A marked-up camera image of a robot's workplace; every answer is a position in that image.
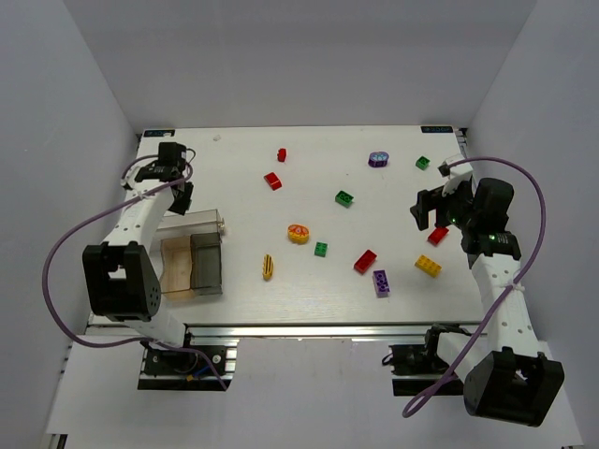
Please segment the small green lego brick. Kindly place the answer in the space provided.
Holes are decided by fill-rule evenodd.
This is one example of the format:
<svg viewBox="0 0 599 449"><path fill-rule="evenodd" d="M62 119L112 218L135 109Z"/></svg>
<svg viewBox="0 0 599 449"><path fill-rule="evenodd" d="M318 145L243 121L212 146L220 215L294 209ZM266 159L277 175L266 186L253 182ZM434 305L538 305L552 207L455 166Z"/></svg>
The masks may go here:
<svg viewBox="0 0 599 449"><path fill-rule="evenodd" d="M425 170L429 164L430 164L430 160L425 157L425 156L420 156L417 160L416 160L416 167L421 169L421 170Z"/></svg>

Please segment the yellow two-by-three lego brick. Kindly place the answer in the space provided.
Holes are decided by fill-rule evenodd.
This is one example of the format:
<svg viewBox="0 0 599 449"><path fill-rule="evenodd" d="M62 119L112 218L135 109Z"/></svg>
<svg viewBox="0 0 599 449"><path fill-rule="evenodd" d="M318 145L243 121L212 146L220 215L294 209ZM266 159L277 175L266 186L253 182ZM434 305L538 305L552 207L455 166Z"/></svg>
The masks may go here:
<svg viewBox="0 0 599 449"><path fill-rule="evenodd" d="M442 271L442 267L438 263L424 254L416 260L415 267L432 278L436 278Z"/></svg>

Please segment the green two-by-two lego brick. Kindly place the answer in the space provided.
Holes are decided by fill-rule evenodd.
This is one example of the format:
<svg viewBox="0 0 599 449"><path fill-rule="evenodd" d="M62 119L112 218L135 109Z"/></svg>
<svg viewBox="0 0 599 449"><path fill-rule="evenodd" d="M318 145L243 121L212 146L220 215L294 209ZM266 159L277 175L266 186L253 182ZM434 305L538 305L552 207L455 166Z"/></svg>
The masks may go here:
<svg viewBox="0 0 599 449"><path fill-rule="evenodd" d="M349 208L353 203L354 197L347 192L340 190L335 196L335 202L345 208Z"/></svg>

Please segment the yellow arch lego piece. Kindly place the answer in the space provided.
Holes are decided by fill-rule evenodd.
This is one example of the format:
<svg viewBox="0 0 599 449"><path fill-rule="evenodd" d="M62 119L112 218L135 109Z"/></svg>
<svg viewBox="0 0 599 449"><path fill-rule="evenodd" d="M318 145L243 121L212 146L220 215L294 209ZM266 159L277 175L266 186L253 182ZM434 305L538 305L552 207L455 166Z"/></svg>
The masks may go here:
<svg viewBox="0 0 599 449"><path fill-rule="evenodd" d="M274 263L272 256L266 254L263 258L262 277L264 281L269 281L273 275Z"/></svg>

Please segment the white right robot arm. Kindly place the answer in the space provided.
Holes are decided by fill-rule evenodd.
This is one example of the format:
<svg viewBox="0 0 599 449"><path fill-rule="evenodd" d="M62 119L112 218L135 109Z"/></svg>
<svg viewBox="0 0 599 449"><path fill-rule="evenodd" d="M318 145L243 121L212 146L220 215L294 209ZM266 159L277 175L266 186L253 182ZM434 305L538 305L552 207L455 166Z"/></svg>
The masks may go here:
<svg viewBox="0 0 599 449"><path fill-rule="evenodd" d="M535 261L546 232L546 202L539 195L540 228L527 261L518 239L507 231L513 186L494 178L473 180L473 159L460 155L439 167L446 182L423 190L410 212L418 229L429 226L434 211L440 226L454 225L475 279L484 316L470 332L459 326L432 326L425 337L424 358L447 367L433 385L415 394L402 411L409 418L453 381L462 383L471 416L540 427L564 381L562 364L543 352L531 323L521 284Z"/></svg>

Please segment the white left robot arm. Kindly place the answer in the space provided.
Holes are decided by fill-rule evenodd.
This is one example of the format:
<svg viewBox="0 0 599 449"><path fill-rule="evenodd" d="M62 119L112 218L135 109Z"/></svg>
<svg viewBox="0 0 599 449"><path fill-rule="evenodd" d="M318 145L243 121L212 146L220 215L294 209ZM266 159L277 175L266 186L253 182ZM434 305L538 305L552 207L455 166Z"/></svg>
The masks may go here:
<svg viewBox="0 0 599 449"><path fill-rule="evenodd" d="M161 142L156 154L131 163L121 178L127 204L117 224L82 254L93 314L175 348L184 345L185 325L162 303L150 250L164 215L184 215L189 209L193 183L187 152L180 143Z"/></svg>

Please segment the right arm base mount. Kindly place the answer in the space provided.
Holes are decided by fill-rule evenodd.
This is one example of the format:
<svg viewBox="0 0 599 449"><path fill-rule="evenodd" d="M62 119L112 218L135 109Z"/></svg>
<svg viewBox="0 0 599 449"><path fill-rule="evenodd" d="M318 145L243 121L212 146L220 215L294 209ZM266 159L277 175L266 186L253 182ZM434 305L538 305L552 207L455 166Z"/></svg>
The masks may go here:
<svg viewBox="0 0 599 449"><path fill-rule="evenodd" d="M471 337L471 333L458 324L433 324L425 333L422 343L394 344L381 364L391 367L394 397L412 397L440 380L448 364L436 353L442 334Z"/></svg>

